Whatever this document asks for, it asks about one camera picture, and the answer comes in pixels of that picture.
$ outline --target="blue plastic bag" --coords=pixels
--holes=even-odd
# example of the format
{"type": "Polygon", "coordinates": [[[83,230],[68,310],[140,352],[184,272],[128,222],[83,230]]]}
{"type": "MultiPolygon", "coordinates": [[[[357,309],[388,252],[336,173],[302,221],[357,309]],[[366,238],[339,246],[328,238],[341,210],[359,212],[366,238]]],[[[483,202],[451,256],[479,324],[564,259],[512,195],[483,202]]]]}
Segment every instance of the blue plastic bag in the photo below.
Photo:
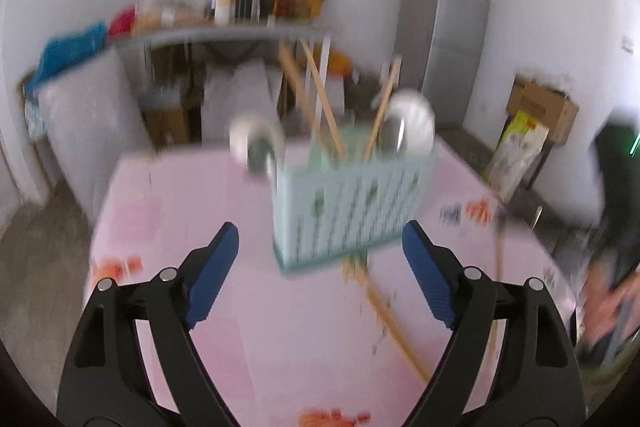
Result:
{"type": "Polygon", "coordinates": [[[98,22],[82,34],[54,38],[46,45],[36,73],[24,86],[24,95],[35,101],[35,91],[52,76],[84,62],[100,52],[107,41],[107,25],[98,22]]]}

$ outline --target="blue gripper pad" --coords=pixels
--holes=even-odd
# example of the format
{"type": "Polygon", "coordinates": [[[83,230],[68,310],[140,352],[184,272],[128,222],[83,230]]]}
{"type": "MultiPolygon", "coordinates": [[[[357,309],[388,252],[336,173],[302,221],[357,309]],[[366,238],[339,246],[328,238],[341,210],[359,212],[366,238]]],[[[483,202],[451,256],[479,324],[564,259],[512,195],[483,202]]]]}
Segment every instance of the blue gripper pad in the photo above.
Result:
{"type": "Polygon", "coordinates": [[[209,316],[239,248],[238,229],[225,223],[208,247],[193,250],[180,266],[186,285],[184,322],[191,330],[209,316]]]}
{"type": "Polygon", "coordinates": [[[402,249],[433,316],[453,329],[457,315],[453,295],[463,267],[448,248],[436,247],[417,221],[402,230],[402,249]]]}

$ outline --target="person's hand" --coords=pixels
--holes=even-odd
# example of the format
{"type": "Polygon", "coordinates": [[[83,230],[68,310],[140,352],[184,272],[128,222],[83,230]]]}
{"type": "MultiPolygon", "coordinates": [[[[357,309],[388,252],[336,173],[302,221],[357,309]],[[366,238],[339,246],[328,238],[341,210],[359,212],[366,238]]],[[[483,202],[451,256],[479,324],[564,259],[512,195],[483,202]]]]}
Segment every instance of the person's hand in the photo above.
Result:
{"type": "Polygon", "coordinates": [[[584,338],[596,343],[616,326],[622,302],[640,296],[640,276],[633,273],[615,290],[609,291],[609,271],[604,263],[589,267],[582,289],[584,302],[584,338]]]}

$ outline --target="food package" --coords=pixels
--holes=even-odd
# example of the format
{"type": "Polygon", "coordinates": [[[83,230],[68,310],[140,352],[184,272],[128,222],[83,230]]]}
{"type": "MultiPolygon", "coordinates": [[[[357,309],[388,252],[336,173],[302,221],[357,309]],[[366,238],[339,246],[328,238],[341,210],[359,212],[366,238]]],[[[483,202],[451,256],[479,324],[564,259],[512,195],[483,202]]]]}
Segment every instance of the food package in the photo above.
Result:
{"type": "Polygon", "coordinates": [[[189,0],[153,0],[136,11],[131,28],[133,36],[166,28],[185,28],[209,24],[206,17],[189,0]]]}
{"type": "Polygon", "coordinates": [[[502,135],[485,177],[500,199],[508,203],[527,169],[542,151],[549,129],[518,111],[502,135]]]}

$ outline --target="chopstick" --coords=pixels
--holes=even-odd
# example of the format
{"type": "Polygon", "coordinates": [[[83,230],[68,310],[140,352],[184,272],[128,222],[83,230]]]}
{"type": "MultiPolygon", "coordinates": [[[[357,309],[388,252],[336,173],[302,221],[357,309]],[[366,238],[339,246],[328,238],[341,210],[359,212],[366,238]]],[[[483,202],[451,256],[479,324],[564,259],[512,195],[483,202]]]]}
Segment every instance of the chopstick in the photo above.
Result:
{"type": "MultiPolygon", "coordinates": [[[[296,94],[296,98],[300,100],[300,107],[302,107],[302,113],[305,115],[306,121],[309,124],[309,129],[314,129],[314,110],[311,105],[310,100],[305,92],[305,86],[302,83],[302,77],[300,75],[300,70],[298,69],[298,65],[296,64],[293,55],[291,54],[291,50],[287,48],[282,42],[278,47],[278,58],[280,59],[280,64],[282,65],[282,69],[285,71],[285,76],[287,77],[287,81],[296,94]]],[[[316,134],[316,138],[318,139],[318,143],[322,146],[324,151],[327,153],[329,157],[332,156],[331,148],[327,145],[327,143],[322,139],[321,134],[318,132],[316,134]]]]}
{"type": "MultiPolygon", "coordinates": [[[[495,280],[498,282],[502,279],[504,271],[504,236],[506,233],[506,215],[500,207],[496,210],[496,229],[495,229],[495,280]]],[[[496,344],[498,343],[498,323],[494,321],[491,325],[491,333],[489,334],[489,343],[487,346],[489,356],[493,358],[496,344]]]]}
{"type": "Polygon", "coordinates": [[[344,151],[344,144],[340,139],[340,131],[338,131],[338,126],[335,123],[334,112],[331,110],[329,99],[327,98],[326,91],[324,90],[324,86],[322,85],[320,73],[318,71],[318,68],[316,68],[314,54],[311,52],[309,46],[305,41],[300,42],[302,43],[302,49],[305,51],[306,63],[311,68],[311,76],[314,79],[314,84],[316,84],[316,91],[318,92],[318,96],[320,97],[320,103],[322,104],[322,110],[324,111],[324,115],[326,116],[326,121],[329,124],[331,137],[334,139],[335,150],[338,152],[338,156],[340,157],[340,159],[344,159],[346,156],[346,153],[344,151]]]}
{"type": "Polygon", "coordinates": [[[391,98],[391,91],[394,87],[394,83],[396,78],[398,77],[398,73],[400,70],[400,59],[396,58],[394,60],[393,67],[391,68],[391,72],[389,73],[389,78],[386,80],[385,87],[383,88],[382,100],[380,100],[380,107],[378,108],[378,113],[376,115],[376,119],[373,123],[373,128],[371,129],[371,134],[369,136],[369,141],[367,142],[367,148],[364,152],[364,161],[368,160],[373,152],[373,146],[378,139],[378,134],[380,133],[380,127],[382,126],[382,121],[385,118],[386,106],[389,104],[389,99],[391,98]]]}
{"type": "Polygon", "coordinates": [[[400,353],[422,383],[428,385],[433,375],[422,365],[420,359],[418,359],[417,355],[411,349],[409,342],[404,337],[404,334],[402,334],[402,330],[398,326],[398,323],[396,323],[391,311],[385,306],[384,301],[372,285],[365,267],[358,261],[353,262],[353,267],[356,281],[361,286],[364,286],[367,302],[378,316],[382,327],[388,331],[394,344],[396,344],[400,353]]]}

